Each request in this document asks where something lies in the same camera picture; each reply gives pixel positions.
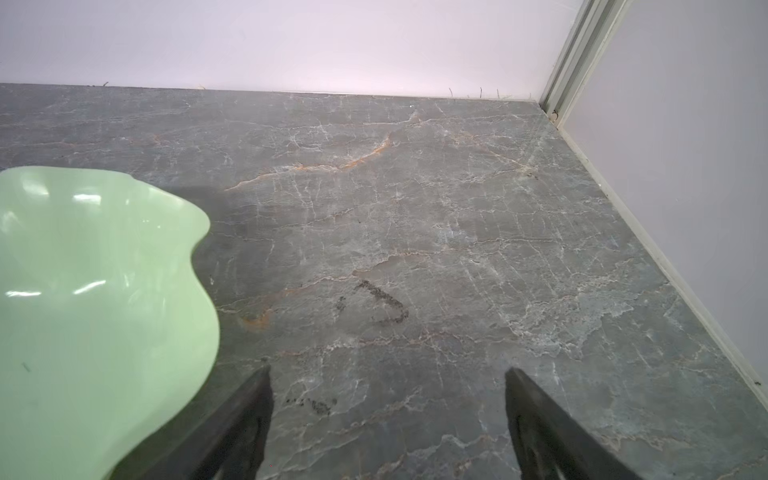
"baseboard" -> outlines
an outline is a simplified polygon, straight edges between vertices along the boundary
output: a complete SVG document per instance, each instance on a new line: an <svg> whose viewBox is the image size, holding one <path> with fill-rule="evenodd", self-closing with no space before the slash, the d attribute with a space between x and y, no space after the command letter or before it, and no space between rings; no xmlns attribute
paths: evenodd
<svg viewBox="0 0 768 480"><path fill-rule="evenodd" d="M733 341L728 337L728 335L723 330L723 327L720 326L720 324L712 316L712 313L704 306L703 303L701 303L701 300L696 295L696 293L694 293L688 283L677 272L674 265L672 265L669 259L667 259L659 246L656 245L648 232L645 231L637 218L632 214L629 208L627 208L627 205L625 205L621 198L616 195L616 192L613 188L611 188L611 185L605 181L605 178L587 159L587 156L584 155L584 152L581 151L578 145L576 145L576 142L573 140L573 138L571 138L571 136L565 130L561 129L560 133L565 139L566 143L568 143L568 146L576 153L576 156L584 165L584 168L587 169L587 172L589 172L592 178L594 178L594 180L598 183L598 186L603 190L605 196L608 197L608 200L610 200L614 205L618 213L621 215L621 218L624 219L635 236L637 236L637 238L643 244L645 250L647 250L651 258L654 259L661 271L669 279L670 284L674 286L685 303L687 303L687 305L690 307L691 311L694 312L694 315L696 315L699 321L701 321L701 324L704 325L704 329L707 330L710 336L714 339L715 343L717 343L717 345L723 350L723 353L726 357L728 357L733 366L736 368L736 371L744 379L746 385L749 386L750 389L754 392L757 399L760 401L760 403L763 404L763 407L768 409L768 386L761 380L760 376L757 374L757 371L746 360L741 351L739 351Z"/></svg>

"black mark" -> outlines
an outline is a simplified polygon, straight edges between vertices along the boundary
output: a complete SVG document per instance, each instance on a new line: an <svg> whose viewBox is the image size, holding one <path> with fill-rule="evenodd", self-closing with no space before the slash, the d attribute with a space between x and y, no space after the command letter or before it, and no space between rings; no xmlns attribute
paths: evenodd
<svg viewBox="0 0 768 480"><path fill-rule="evenodd" d="M331 414L331 408L325 402L310 400L310 405L312 405L312 410L314 410L317 415Z"/></svg>
<svg viewBox="0 0 768 480"><path fill-rule="evenodd" d="M368 280L363 280L360 282L360 284L355 287L355 290L360 288L368 290L369 293L373 295L373 297L377 300L383 300L387 305L394 306L396 309L399 309L400 316L395 319L395 323L401 323L403 320L408 318L408 309L405 305L402 304L400 300L396 299L394 296L389 295L387 292L378 288L373 283L370 283Z"/></svg>
<svg viewBox="0 0 768 480"><path fill-rule="evenodd" d="M330 415L330 414L331 414L331 408L328 406L328 404L327 404L327 403L325 403L325 402L321 402L321 401L319 401L319 400L312 400L312 399L292 399L292 398L290 398L290 397L289 397L289 398L287 398L287 399L286 399L286 403L292 403L292 404L293 404L293 403L296 403L296 401L297 401L297 400L299 401L299 406L300 406L300 407L303 407L303 406L304 406L304 401L306 400L306 404L307 404L308 406L311 406L311 407L312 407L312 410L314 410L314 412L315 412L317 415L321 415L321 416L322 416L322 415L326 415L326 416L328 416L328 415ZM338 402L338 400L336 400L336 399L333 399L333 400L331 400L331 403L332 403L333 405L335 405L337 402Z"/></svg>

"marble floor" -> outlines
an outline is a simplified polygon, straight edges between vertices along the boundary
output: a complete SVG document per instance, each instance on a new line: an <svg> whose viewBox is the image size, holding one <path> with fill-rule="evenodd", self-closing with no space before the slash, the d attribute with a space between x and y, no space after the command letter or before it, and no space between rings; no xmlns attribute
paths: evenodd
<svg viewBox="0 0 768 480"><path fill-rule="evenodd" d="M518 478L510 366L644 478L768 478L768 413L534 103L0 85L0 168L29 164L212 221L216 365L115 478L265 362L259 478Z"/></svg>

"metal door frame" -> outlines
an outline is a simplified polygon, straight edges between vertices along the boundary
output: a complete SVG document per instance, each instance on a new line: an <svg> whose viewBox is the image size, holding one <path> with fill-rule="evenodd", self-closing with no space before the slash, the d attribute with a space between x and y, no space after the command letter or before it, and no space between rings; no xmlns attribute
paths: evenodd
<svg viewBox="0 0 768 480"><path fill-rule="evenodd" d="M574 101L633 0L584 0L539 104L555 126Z"/></svg>

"light green bowl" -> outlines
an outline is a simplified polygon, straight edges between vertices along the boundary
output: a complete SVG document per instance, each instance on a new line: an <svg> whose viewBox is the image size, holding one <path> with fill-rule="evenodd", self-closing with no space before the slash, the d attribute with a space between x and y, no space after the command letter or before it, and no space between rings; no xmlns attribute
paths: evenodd
<svg viewBox="0 0 768 480"><path fill-rule="evenodd" d="M219 346L193 204L106 170L0 172L0 478L98 480Z"/></svg>

